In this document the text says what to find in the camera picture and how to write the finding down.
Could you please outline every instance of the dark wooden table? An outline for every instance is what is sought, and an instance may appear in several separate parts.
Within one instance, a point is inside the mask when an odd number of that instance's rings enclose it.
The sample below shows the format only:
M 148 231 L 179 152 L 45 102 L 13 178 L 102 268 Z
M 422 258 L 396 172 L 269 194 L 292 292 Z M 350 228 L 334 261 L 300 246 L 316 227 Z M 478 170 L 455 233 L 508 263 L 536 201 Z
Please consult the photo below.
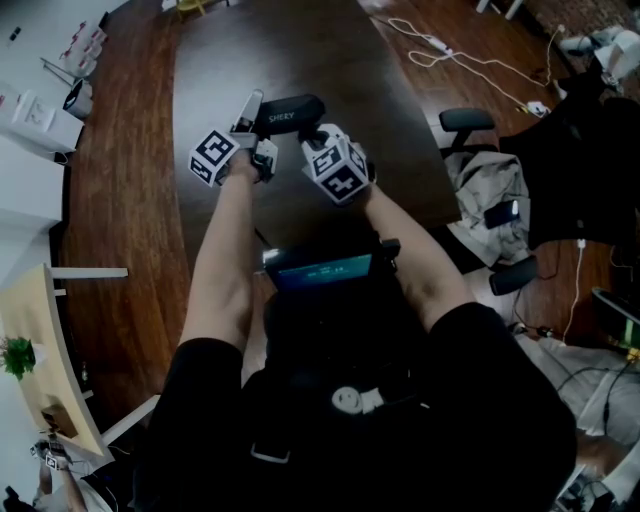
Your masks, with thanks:
M 187 168 L 188 152 L 212 126 L 228 129 L 253 89 L 265 101 L 311 93 L 323 122 L 362 144 L 380 187 L 425 227 L 459 210 L 429 126 L 390 49 L 356 0 L 256 0 L 187 23 L 176 57 L 173 126 L 178 199 L 189 264 L 214 209 Z M 301 172 L 294 134 L 273 138 L 276 176 L 256 189 L 255 222 L 274 247 L 360 229 L 353 208 L 336 208 Z

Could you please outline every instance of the chair armrest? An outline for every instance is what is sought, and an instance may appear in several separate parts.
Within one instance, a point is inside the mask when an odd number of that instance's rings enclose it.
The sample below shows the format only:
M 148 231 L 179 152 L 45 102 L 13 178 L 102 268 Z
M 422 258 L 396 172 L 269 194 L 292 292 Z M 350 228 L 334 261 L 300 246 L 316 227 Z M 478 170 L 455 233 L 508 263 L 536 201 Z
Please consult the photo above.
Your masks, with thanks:
M 493 130 L 496 125 L 488 112 L 479 108 L 452 108 L 440 113 L 445 132 Z
M 489 277 L 489 285 L 494 295 L 506 295 L 519 290 L 538 275 L 538 262 L 534 255 L 513 265 L 496 263 L 491 270 L 495 274 Z

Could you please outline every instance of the wooden table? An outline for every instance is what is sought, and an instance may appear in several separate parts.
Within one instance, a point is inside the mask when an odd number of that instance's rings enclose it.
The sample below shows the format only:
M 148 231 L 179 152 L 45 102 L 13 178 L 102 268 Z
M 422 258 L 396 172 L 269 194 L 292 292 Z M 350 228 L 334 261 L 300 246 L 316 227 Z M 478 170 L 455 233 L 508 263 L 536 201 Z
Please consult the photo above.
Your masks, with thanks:
M 386 43 L 356 0 L 243 2 L 184 26 L 176 56 L 174 144 L 183 235 L 191 266 L 215 206 L 187 167 L 212 126 L 229 129 L 253 89 L 265 101 L 311 93 L 362 144 L 381 188 L 425 227 L 459 219 L 436 142 Z M 302 174 L 294 134 L 273 138 L 276 176 L 256 190 L 257 229 L 274 247 L 359 229 L 357 212 L 333 206 Z
M 26 373 L 20 381 L 35 426 L 47 429 L 42 409 L 60 404 L 66 409 L 77 431 L 73 438 L 59 436 L 63 442 L 104 456 L 107 460 L 112 460 L 109 444 L 151 412 L 159 395 L 151 397 L 106 432 L 98 431 L 71 366 L 58 316 L 53 279 L 118 278 L 126 275 L 127 269 L 50 269 L 39 265 L 23 274 L 10 288 L 0 292 L 4 336 L 22 336 L 31 340 L 46 355 L 46 359 L 35 366 L 33 373 Z

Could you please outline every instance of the green plant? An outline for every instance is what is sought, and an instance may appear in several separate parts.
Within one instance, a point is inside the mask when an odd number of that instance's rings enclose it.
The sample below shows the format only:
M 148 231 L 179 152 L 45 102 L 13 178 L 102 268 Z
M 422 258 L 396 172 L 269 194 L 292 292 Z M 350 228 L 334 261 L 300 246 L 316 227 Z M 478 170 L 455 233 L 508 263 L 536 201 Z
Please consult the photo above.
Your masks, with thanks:
M 2 352 L 0 366 L 4 366 L 4 370 L 15 375 L 18 380 L 22 380 L 25 372 L 33 372 L 36 355 L 30 340 L 22 337 L 4 338 L 0 344 L 0 352 Z

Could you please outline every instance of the laptop screen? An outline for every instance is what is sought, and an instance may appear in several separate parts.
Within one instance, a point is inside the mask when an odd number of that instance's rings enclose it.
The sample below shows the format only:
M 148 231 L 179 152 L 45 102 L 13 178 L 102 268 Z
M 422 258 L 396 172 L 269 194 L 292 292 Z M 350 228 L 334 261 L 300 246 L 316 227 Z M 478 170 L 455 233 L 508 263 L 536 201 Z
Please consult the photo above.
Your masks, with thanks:
M 278 270 L 276 271 L 276 286 L 281 290 L 295 290 L 366 277 L 371 268 L 371 259 L 371 254 L 364 254 L 304 267 Z

